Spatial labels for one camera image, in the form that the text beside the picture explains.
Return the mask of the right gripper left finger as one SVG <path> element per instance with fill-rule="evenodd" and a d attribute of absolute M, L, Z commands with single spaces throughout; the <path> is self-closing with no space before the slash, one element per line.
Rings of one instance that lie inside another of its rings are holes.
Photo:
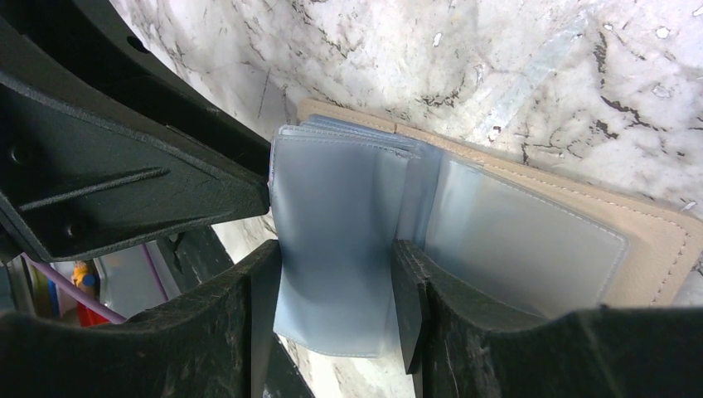
<path fill-rule="evenodd" d="M 281 252 L 267 240 L 216 277 L 121 324 L 1 317 L 4 397 L 260 397 Z"/>

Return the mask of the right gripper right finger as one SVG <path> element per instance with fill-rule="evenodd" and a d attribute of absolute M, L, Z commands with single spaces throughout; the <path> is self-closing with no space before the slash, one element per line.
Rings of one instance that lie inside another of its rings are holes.
<path fill-rule="evenodd" d="M 599 308 L 555 320 L 498 302 L 408 240 L 391 246 L 405 370 L 418 397 L 699 397 L 700 308 Z"/>

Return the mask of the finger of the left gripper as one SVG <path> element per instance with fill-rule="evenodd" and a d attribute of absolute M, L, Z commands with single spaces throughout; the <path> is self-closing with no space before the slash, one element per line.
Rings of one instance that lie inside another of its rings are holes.
<path fill-rule="evenodd" d="M 1 75 L 1 222 L 34 260 L 82 260 L 269 209 L 263 176 L 173 129 Z"/>
<path fill-rule="evenodd" d="M 269 143 L 171 72 L 107 1 L 1 3 L 1 16 L 88 85 L 265 175 Z"/>

